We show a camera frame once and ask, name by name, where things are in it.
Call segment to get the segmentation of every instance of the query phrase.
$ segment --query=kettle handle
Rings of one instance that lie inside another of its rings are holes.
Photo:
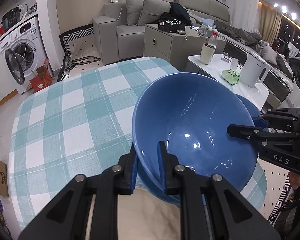
[[[256,83],[262,83],[262,82],[265,80],[267,74],[269,73],[270,65],[266,63],[266,64],[265,64],[265,67],[264,67],[263,69],[266,69],[266,71],[263,73],[262,78],[261,78],[261,79],[258,79]]]

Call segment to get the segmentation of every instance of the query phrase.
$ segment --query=washing machine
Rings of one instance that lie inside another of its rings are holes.
[[[38,17],[32,17],[10,31],[0,41],[0,53],[15,80],[18,93],[24,93],[30,79],[37,74],[35,69],[42,66],[47,58]]]

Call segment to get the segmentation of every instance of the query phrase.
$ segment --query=plastic bottle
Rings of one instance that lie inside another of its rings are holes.
[[[216,48],[217,47],[217,39],[218,39],[218,33],[213,32],[212,36],[209,38],[208,44],[213,46],[214,48]]]

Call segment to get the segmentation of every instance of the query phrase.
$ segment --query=green tissue box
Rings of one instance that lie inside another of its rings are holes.
[[[231,85],[235,85],[239,82],[241,76],[237,73],[236,70],[224,69],[221,74],[222,78],[226,80]]]

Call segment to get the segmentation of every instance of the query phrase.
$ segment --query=beige curtain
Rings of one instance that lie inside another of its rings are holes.
[[[260,18],[260,33],[263,40],[268,41],[270,45],[279,35],[282,14],[275,9],[262,4]]]

